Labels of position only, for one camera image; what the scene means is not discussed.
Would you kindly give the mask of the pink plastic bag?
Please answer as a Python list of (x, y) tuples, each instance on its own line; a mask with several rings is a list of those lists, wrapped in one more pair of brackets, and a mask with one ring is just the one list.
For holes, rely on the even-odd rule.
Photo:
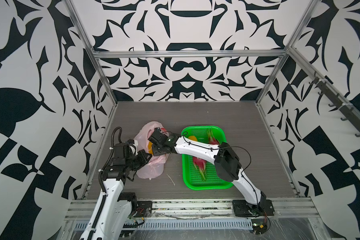
[[(137, 150), (144, 150), (148, 153), (148, 138), (151, 136), (155, 128), (160, 128), (163, 132), (167, 131), (163, 125), (159, 122), (149, 122), (145, 124), (134, 137), (134, 140), (138, 143)], [(162, 156), (153, 156), (150, 161), (137, 171), (137, 176), (140, 179), (154, 179), (160, 176), (164, 171), (164, 166), (169, 157), (169, 154)]]

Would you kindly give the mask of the round yellow orange fruit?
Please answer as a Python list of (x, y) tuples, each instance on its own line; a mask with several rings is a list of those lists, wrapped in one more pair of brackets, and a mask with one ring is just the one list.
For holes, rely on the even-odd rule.
[(195, 142), (198, 141), (198, 139), (195, 136), (189, 136), (188, 139), (192, 140), (192, 141), (195, 141)]

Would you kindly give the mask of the red dragon fruit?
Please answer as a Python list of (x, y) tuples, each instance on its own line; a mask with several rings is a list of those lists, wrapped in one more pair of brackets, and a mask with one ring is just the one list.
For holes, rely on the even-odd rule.
[(208, 143), (210, 145), (219, 145), (219, 141), (215, 138), (212, 129), (207, 130)]
[(206, 176), (207, 162), (203, 159), (193, 157), (193, 164), (194, 164), (195, 168), (199, 171), (202, 180), (205, 181), (207, 178), (207, 176)]

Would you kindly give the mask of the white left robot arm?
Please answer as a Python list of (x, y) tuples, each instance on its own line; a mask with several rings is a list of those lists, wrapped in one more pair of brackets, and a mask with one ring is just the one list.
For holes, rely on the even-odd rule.
[(122, 128), (117, 127), (111, 135), (111, 153), (99, 170), (101, 187), (99, 199), (90, 221), (81, 234), (81, 240), (117, 240), (127, 218), (136, 213), (138, 202), (135, 193), (123, 193), (130, 172), (137, 173), (147, 165), (152, 155), (138, 150), (138, 143), (132, 139), (122, 142)]

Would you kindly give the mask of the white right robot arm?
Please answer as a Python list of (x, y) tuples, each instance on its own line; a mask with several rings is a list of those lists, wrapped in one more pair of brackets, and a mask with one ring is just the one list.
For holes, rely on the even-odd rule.
[(152, 143), (154, 156), (165, 154), (189, 155), (214, 165), (217, 176), (226, 182), (233, 183), (244, 197), (242, 210), (249, 212), (245, 214), (235, 213), (236, 216), (259, 217), (268, 215), (271, 202), (247, 177), (233, 146), (225, 142), (219, 145), (200, 143), (172, 132), (166, 135), (159, 128), (154, 130), (148, 140)]

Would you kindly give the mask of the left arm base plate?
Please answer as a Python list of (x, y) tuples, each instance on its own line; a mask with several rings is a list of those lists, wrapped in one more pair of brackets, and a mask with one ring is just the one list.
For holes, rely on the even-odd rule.
[(153, 208), (152, 201), (133, 202), (131, 217), (134, 218), (148, 217), (152, 212), (152, 208)]

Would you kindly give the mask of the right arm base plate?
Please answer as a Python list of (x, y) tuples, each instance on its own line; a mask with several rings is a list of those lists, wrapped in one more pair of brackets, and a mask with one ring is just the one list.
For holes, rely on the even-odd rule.
[(245, 200), (233, 200), (232, 204), (236, 217), (265, 217), (275, 213), (272, 201), (267, 199), (261, 199), (260, 205), (251, 205)]

